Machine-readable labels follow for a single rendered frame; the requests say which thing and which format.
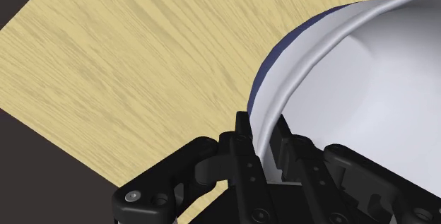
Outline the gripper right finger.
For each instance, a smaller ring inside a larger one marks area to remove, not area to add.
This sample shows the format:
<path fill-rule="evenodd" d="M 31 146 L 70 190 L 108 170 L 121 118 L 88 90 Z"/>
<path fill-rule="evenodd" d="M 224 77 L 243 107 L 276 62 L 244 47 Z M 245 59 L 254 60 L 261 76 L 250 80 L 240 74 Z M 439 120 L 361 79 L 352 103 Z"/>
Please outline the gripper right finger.
<path fill-rule="evenodd" d="M 284 117 L 269 143 L 283 182 L 299 183 L 316 224 L 441 224 L 441 198 L 341 144 L 318 149 Z"/>

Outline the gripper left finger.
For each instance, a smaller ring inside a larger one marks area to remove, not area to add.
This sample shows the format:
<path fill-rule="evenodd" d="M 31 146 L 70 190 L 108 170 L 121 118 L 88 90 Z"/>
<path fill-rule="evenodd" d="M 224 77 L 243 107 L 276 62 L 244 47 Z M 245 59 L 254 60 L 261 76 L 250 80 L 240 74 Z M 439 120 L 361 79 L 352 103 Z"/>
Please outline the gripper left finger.
<path fill-rule="evenodd" d="M 260 159 L 252 145 L 247 112 L 236 114 L 234 131 L 218 140 L 200 136 L 127 182 L 112 195 L 115 224 L 172 224 L 218 181 L 228 180 L 232 198 L 219 209 L 237 213 L 239 224 L 278 224 Z"/>

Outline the white bowl with blue outside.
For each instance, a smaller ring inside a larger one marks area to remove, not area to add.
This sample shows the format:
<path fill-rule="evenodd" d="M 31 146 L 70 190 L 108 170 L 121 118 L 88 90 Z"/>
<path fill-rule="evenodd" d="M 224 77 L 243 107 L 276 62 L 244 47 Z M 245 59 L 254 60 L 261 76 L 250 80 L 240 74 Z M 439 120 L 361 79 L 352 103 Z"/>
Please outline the white bowl with blue outside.
<path fill-rule="evenodd" d="M 247 104 L 268 181 L 284 117 L 318 148 L 347 146 L 441 197 L 441 0 L 337 6 L 288 33 L 262 62 Z"/>

